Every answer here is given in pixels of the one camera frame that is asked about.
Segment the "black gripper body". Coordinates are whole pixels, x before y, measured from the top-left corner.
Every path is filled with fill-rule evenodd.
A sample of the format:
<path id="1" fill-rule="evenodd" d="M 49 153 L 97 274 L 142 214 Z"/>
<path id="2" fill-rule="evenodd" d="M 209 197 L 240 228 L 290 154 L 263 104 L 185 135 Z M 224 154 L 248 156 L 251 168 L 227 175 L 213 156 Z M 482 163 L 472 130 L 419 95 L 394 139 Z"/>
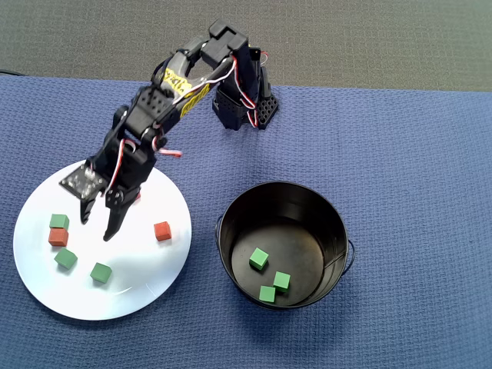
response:
<path id="1" fill-rule="evenodd" d="M 156 162 L 152 143 L 145 137 L 135 142 L 125 133 L 110 131 L 102 147 L 86 164 L 103 178 L 105 191 L 137 188 L 145 182 Z"/>

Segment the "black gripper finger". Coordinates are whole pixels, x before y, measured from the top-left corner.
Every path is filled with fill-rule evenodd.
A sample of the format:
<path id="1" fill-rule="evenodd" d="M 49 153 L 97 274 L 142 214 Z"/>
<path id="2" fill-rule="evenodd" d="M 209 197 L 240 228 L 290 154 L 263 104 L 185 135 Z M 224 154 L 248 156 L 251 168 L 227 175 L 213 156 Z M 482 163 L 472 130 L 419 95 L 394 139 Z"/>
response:
<path id="1" fill-rule="evenodd" d="M 110 209 L 108 226 L 103 236 L 104 241 L 109 241 L 121 228 L 128 209 L 134 202 L 133 191 L 109 190 L 105 195 L 105 206 Z"/>
<path id="2" fill-rule="evenodd" d="M 80 219 L 82 224 L 86 224 L 95 204 L 97 195 L 88 196 L 80 200 Z"/>

